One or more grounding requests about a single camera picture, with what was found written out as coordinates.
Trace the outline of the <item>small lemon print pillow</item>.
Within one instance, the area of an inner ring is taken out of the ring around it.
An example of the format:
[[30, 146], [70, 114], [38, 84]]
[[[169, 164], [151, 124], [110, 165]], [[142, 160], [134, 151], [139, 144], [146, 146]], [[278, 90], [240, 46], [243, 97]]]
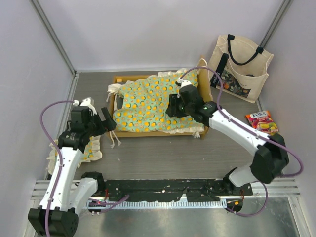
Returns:
[[[92, 162], [97, 161], [102, 158], [102, 152], [100, 150], [100, 138], [101, 136], [91, 137], [89, 143], [86, 145], [83, 157], [80, 159], [77, 168], [80, 168], [83, 162]], [[57, 151], [52, 143], [50, 143], [51, 151], [47, 160], [49, 161], [47, 171], [50, 175], [53, 174], [55, 165], [56, 165], [56, 158], [57, 158]]]

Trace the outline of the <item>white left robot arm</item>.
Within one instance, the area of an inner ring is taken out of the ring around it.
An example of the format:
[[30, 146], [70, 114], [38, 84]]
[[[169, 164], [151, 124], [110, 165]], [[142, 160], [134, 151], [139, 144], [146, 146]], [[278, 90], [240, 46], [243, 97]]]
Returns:
[[71, 191], [78, 163], [91, 137], [113, 131], [116, 123], [108, 109], [101, 109], [104, 120], [91, 106], [75, 106], [66, 130], [59, 136], [56, 165], [48, 188], [39, 206], [31, 208], [28, 220], [36, 233], [47, 237], [72, 237], [79, 214], [91, 196], [100, 197], [105, 191], [105, 181], [99, 172], [86, 172], [78, 186]]

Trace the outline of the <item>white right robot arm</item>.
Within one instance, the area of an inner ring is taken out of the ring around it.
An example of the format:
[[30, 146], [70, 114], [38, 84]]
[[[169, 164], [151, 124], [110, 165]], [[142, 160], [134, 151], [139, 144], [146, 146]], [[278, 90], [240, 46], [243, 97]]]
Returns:
[[227, 135], [253, 155], [251, 164], [236, 167], [224, 176], [223, 191], [229, 195], [236, 194], [241, 186], [251, 182], [271, 183], [289, 163], [281, 135], [270, 136], [246, 128], [245, 123], [231, 116], [217, 103], [204, 102], [198, 89], [191, 84], [181, 87], [178, 94], [170, 94], [166, 113], [171, 118], [191, 116], [196, 122]]

